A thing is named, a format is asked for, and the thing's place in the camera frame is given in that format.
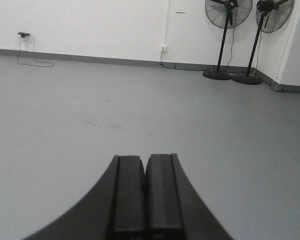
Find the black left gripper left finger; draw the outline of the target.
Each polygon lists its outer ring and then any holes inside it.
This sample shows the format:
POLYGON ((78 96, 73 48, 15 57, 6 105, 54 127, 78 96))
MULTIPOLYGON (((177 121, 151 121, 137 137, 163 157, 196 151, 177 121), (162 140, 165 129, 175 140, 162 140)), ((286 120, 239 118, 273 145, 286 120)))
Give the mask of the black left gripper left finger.
POLYGON ((145 174, 139 156, 115 155, 97 183, 29 240, 141 240, 146 230, 145 174))

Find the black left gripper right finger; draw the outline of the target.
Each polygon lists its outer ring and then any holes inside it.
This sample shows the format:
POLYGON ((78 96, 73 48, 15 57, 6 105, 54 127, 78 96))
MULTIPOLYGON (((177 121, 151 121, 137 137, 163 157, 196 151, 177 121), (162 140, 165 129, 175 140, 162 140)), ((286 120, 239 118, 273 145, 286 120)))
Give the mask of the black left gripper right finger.
POLYGON ((176 153, 152 154, 145 177, 147 239, 232 239, 196 192, 176 153))

